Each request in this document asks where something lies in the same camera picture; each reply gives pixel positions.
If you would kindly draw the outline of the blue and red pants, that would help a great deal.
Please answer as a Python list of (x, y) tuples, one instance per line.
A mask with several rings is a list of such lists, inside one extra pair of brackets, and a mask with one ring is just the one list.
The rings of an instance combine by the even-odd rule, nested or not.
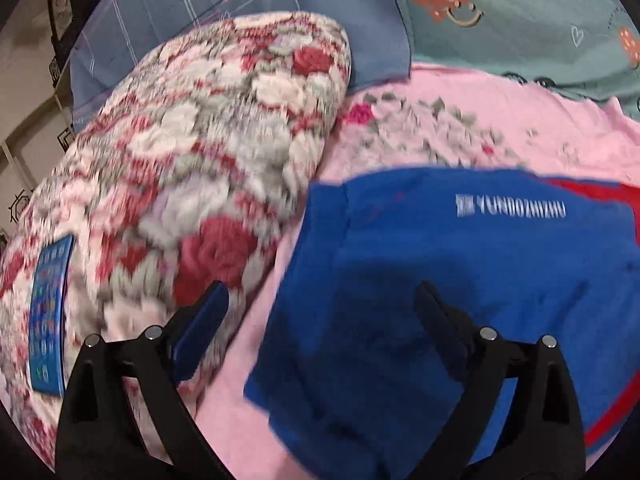
[(462, 396), (418, 292), (500, 336), (556, 339), (594, 450), (639, 399), (639, 191), (407, 168), (316, 184), (245, 396), (320, 479), (402, 479)]

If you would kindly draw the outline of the red floral folded quilt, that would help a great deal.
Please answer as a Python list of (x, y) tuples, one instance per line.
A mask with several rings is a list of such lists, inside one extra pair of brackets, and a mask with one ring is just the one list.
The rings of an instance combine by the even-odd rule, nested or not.
[(194, 375), (195, 412), (269, 272), (345, 99), (344, 27), (309, 12), (228, 18), (145, 55), (45, 178), (1, 258), (1, 399), (52, 464), (62, 402), (35, 388), (28, 317), (40, 252), (74, 237), (63, 364), (137, 337), (213, 282), (228, 312)]

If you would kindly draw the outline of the blue smartphone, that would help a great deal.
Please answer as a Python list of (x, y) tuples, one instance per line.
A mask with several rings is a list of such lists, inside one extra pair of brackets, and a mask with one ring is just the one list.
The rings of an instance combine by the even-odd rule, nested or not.
[(64, 396), (64, 300), (75, 237), (66, 234), (44, 246), (37, 260), (28, 318), (28, 365), (32, 388)]

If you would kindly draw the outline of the teal heart print sheet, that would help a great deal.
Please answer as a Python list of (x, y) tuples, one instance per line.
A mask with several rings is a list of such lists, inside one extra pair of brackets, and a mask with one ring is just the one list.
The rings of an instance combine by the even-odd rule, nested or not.
[(639, 29), (620, 0), (397, 0), (416, 61), (471, 67), (639, 117)]

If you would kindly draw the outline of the pink floral bed sheet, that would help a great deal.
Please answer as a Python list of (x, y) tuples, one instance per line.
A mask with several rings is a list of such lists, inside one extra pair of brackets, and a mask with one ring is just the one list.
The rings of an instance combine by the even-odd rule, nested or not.
[[(536, 174), (639, 182), (639, 125), (617, 100), (572, 101), (539, 84), (418, 63), (409, 80), (351, 96), (317, 178), (341, 182), (393, 166), (521, 167)], [(206, 390), (198, 428), (240, 479), (303, 479), (264, 412), (243, 394), (298, 237), (288, 225), (262, 289)]]

